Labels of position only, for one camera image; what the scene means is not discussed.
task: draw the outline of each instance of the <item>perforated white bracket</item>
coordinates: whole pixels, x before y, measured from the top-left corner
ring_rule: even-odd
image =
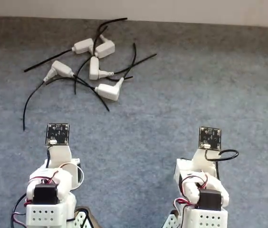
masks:
[[[74,228],[92,228],[90,221],[86,217],[86,213],[79,212],[77,214],[76,219],[74,221]]]
[[[179,228],[180,224],[174,214],[168,216],[162,228]]]
[[[182,228],[227,228],[228,212],[187,209]]]

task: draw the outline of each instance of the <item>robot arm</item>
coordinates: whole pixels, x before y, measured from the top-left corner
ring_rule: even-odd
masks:
[[[224,207],[229,204],[229,194],[218,179],[216,162],[235,158],[238,152],[220,159],[220,140],[220,129],[201,127],[193,159],[176,160],[174,179],[183,198],[175,199],[176,211],[171,212],[162,228],[227,228],[228,212]]]

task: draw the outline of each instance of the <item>gray carpet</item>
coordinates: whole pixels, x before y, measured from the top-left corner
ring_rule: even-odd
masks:
[[[94,36],[100,21],[0,18],[0,228],[46,158],[49,122],[71,124],[70,147],[85,182],[75,191],[103,228],[160,228],[178,197],[175,160],[192,157],[200,125],[223,131],[223,149],[240,156],[222,162],[230,194],[229,228],[268,228],[268,28],[127,21],[105,35],[116,52],[101,60],[135,67],[119,101],[107,112],[87,88],[58,81],[33,96],[22,131],[22,109],[50,63],[22,70]],[[76,70],[87,54],[59,58]],[[85,67],[82,77],[88,78]]]

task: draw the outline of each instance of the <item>black cable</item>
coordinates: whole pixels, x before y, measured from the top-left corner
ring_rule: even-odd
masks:
[[[133,48],[134,48],[134,57],[133,57],[133,60],[132,60],[132,63],[130,65],[130,67],[128,68],[127,72],[123,76],[123,78],[125,80],[130,79],[130,78],[133,77],[133,76],[126,77],[126,75],[129,73],[129,71],[133,68],[133,65],[134,65],[134,63],[136,61],[137,49],[136,49],[136,44],[135,43],[133,43]],[[108,79],[108,80],[110,80],[110,81],[113,81],[113,82],[118,82],[120,80],[120,79],[114,79],[114,78],[110,78],[110,77],[105,77],[105,78]]]
[[[61,55],[64,55],[65,53],[70,52],[70,51],[72,51],[72,49],[65,50],[65,51],[59,53],[58,55],[55,55],[55,56],[52,56],[52,57],[50,57],[50,58],[48,58],[46,60],[43,60],[42,62],[37,63],[37,64],[25,69],[24,72],[28,72],[28,71],[30,71],[30,70],[32,70],[32,69],[34,69],[34,68],[36,68],[36,67],[38,67],[38,66],[40,66],[40,65],[42,65],[44,63],[46,63],[46,62],[48,62],[48,61],[51,61],[52,59],[55,59],[55,58],[57,58],[57,57],[59,57]]]
[[[75,79],[78,78],[79,72],[81,71],[81,69],[83,68],[83,66],[84,66],[85,64],[87,64],[88,61],[90,61],[90,59],[91,59],[91,57],[89,57],[86,61],[84,61],[84,62],[81,64],[81,66],[80,66],[79,69],[77,70],[76,75],[74,75]],[[77,91],[76,91],[76,83],[77,83],[77,80],[74,81],[74,94],[76,94],[76,92],[77,92]]]
[[[216,169],[216,177],[217,177],[217,179],[220,179],[219,162],[234,159],[239,155],[239,152],[237,150],[228,149],[228,150],[220,151],[219,155],[222,155],[223,153],[233,152],[234,154],[232,156],[230,156],[230,157],[227,157],[227,158],[208,158],[207,157],[207,152],[208,152],[208,150],[205,151],[205,159],[207,161],[210,161],[210,162],[215,162],[215,169]]]
[[[94,40],[94,44],[93,44],[93,56],[95,56],[95,49],[96,49],[96,44],[97,44],[97,41],[100,37],[101,34],[103,34],[103,32],[107,29],[107,26],[104,27],[103,30],[97,30],[97,33],[96,33],[96,37],[95,37],[95,40]]]
[[[17,202],[16,202],[14,208],[12,209],[11,216],[10,216],[10,227],[11,227],[11,228],[15,228],[15,227],[14,227],[14,217],[13,217],[13,215],[14,215],[14,213],[16,212],[17,206],[19,205],[19,203],[20,203],[25,197],[26,197],[26,193],[23,194],[23,195],[17,200]]]
[[[22,126],[23,126],[23,131],[25,131],[25,112],[26,112],[26,108],[28,106],[29,100],[30,98],[34,95],[34,93],[44,84],[44,81],[42,81],[37,87],[36,89],[29,95],[25,105],[24,105],[24,109],[23,109],[23,117],[22,117]]]
[[[136,44],[133,43],[133,48],[134,48],[134,57],[133,57],[133,60],[132,60],[132,63],[131,65],[129,66],[128,70],[126,71],[126,73],[124,74],[123,78],[125,78],[127,76],[127,74],[130,72],[130,70],[133,68],[133,65],[136,61],[136,54],[137,54],[137,50],[136,50]]]
[[[48,149],[47,149],[48,160],[47,160],[47,164],[46,164],[45,168],[48,168],[48,166],[49,166],[49,161],[50,161],[50,153],[49,153],[49,149],[52,148],[53,146],[54,146],[54,145],[51,145],[51,146],[49,146]]]
[[[65,80],[73,80],[73,81],[76,80],[76,79],[74,79],[74,78],[72,78],[72,77],[60,77],[60,78],[56,78],[56,79],[50,81],[50,82],[47,83],[46,85],[49,85],[49,84],[51,84],[51,83],[53,83],[53,82],[56,82],[56,81],[58,81],[58,80],[61,80],[61,79],[65,79]],[[81,78],[79,78],[79,77],[77,77],[77,79],[78,79],[78,81],[77,81],[78,83],[80,83],[80,84],[82,84],[82,85],[84,85],[84,86],[90,88],[90,89],[95,93],[95,95],[99,98],[99,100],[102,102],[102,104],[105,106],[105,108],[106,108],[107,111],[109,112],[109,111],[110,111],[109,107],[107,106],[107,104],[105,103],[105,101],[102,99],[102,97],[95,91],[95,87],[90,86],[89,84],[87,84],[87,85],[84,84],[84,83],[83,83],[84,80],[81,79]]]
[[[144,61],[146,61],[146,60],[148,60],[148,59],[150,59],[150,58],[153,58],[153,57],[156,56],[156,55],[157,55],[157,53],[155,53],[155,54],[153,54],[153,55],[150,55],[150,56],[148,56],[148,57],[146,57],[146,58],[144,58],[144,59],[142,59],[142,60],[136,62],[136,63],[133,64],[132,67],[135,67],[135,66],[137,66],[137,65],[139,65],[139,64],[141,64],[141,63],[143,63]],[[129,67],[123,69],[123,70],[116,71],[116,72],[114,72],[114,75],[121,74],[121,73],[127,71],[130,67],[131,67],[131,66],[129,66]]]

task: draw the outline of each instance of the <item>black plastic part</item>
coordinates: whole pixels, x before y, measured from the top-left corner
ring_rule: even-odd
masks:
[[[37,184],[34,189],[33,204],[58,204],[56,184]]]
[[[221,194],[211,189],[199,189],[200,199],[197,203],[199,209],[221,210]]]
[[[69,124],[68,123],[48,123],[45,144],[50,145],[50,140],[56,140],[55,145],[68,145]]]
[[[212,151],[220,151],[221,147],[221,129],[213,127],[200,127],[199,133],[199,148]],[[204,147],[205,144],[210,145],[210,148]]]
[[[77,170],[78,170],[78,183],[80,183],[80,181],[81,181],[81,171],[80,171],[80,169],[77,169]]]

